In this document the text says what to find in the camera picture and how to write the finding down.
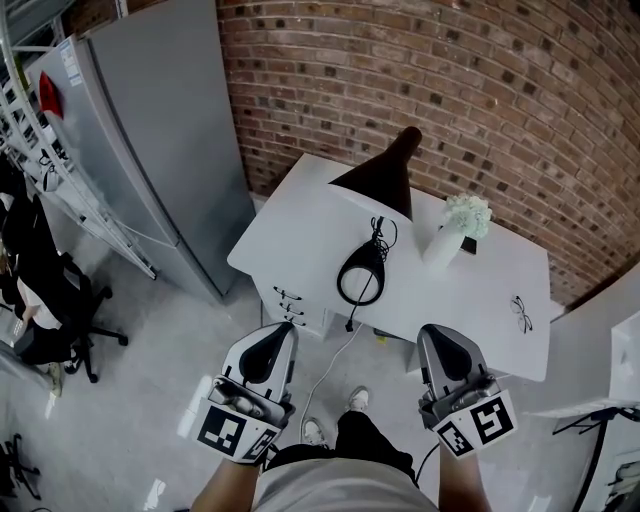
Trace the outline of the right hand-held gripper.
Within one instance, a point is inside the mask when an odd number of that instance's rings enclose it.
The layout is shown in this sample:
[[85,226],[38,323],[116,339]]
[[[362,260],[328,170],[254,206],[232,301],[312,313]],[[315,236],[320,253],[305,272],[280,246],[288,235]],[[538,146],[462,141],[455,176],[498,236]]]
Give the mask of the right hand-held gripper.
[[457,388],[484,372],[479,347],[458,331],[436,324],[424,325],[417,336],[423,381],[429,385],[419,400],[426,429],[456,459],[476,454],[518,429],[509,391],[493,374],[479,376],[444,397],[444,388]]

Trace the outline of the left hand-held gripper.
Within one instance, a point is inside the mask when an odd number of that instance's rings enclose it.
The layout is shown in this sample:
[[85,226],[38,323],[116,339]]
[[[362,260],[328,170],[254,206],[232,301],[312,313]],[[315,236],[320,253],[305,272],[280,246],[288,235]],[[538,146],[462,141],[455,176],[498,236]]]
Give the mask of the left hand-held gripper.
[[222,367],[226,377],[217,376],[200,401],[192,438],[235,463],[257,464],[295,412],[287,386],[297,348],[298,331],[290,322],[267,325],[234,343]]

